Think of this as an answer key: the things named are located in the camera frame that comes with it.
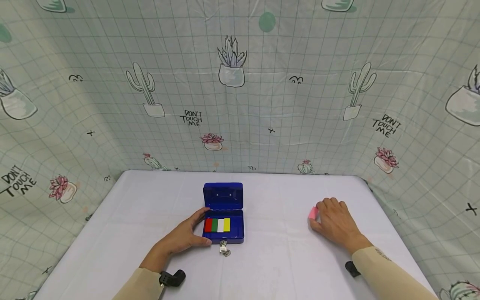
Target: fabric wall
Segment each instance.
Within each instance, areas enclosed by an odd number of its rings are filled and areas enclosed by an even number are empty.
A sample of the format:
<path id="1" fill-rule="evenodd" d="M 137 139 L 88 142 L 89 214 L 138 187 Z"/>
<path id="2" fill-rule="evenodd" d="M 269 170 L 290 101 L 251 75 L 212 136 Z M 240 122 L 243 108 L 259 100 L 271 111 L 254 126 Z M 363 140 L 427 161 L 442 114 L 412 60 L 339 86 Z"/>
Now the fabric wall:
<path id="1" fill-rule="evenodd" d="M 1 300 L 35 295 L 128 169 L 360 176 L 439 297 L 480 299 L 480 2 L 0 12 Z"/>

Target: pink eraser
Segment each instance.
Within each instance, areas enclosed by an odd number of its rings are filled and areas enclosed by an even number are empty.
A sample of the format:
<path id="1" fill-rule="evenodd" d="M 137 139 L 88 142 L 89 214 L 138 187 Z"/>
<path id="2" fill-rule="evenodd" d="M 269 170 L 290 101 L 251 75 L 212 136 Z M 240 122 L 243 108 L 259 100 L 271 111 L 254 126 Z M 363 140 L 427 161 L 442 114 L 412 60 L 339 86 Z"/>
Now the pink eraser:
<path id="1" fill-rule="evenodd" d="M 309 219 L 312 219 L 312 220 L 315 220 L 317 218 L 317 215 L 318 215 L 318 208 L 316 208 L 315 206 L 312 207 L 312 210 L 310 211 L 310 213 L 308 214 L 308 218 Z"/>

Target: arm sleeve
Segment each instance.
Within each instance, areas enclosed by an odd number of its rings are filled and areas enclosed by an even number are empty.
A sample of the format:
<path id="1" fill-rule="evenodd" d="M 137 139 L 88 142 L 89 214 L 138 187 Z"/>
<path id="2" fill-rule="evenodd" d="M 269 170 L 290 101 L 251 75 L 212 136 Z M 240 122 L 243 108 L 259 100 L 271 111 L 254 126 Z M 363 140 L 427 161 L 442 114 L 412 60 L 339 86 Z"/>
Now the arm sleeve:
<path id="1" fill-rule="evenodd" d="M 378 248 L 360 249 L 352 259 L 379 300 L 438 300 Z"/>
<path id="2" fill-rule="evenodd" d="M 159 279 L 159 273 L 138 268 L 112 300 L 158 300 L 163 290 Z"/>

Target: red block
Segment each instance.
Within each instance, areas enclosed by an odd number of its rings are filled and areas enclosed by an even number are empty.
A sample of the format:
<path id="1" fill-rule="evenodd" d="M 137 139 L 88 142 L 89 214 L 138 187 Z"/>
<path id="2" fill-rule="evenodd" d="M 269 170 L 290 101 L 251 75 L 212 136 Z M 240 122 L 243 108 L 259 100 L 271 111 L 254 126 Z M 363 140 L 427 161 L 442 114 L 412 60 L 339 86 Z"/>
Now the red block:
<path id="1" fill-rule="evenodd" d="M 205 232 L 212 232 L 212 219 L 205 219 Z"/>

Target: white table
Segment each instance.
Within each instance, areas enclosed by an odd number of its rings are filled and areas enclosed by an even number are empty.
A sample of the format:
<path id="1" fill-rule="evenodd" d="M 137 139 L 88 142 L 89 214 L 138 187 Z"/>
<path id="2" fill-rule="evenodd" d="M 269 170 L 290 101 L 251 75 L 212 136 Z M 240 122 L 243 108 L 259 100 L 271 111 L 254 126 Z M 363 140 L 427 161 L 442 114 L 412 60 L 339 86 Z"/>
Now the white table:
<path id="1" fill-rule="evenodd" d="M 180 288 L 162 300 L 374 299 L 345 270 L 346 252 L 312 232 L 307 216 L 324 197 L 347 203 L 360 230 L 432 291 L 366 184 L 352 176 L 126 171 L 53 270 L 36 300 L 108 300 L 150 247 L 204 205 L 206 182 L 242 182 L 245 242 L 174 257 Z M 202 224 L 195 233 L 202 234 Z"/>

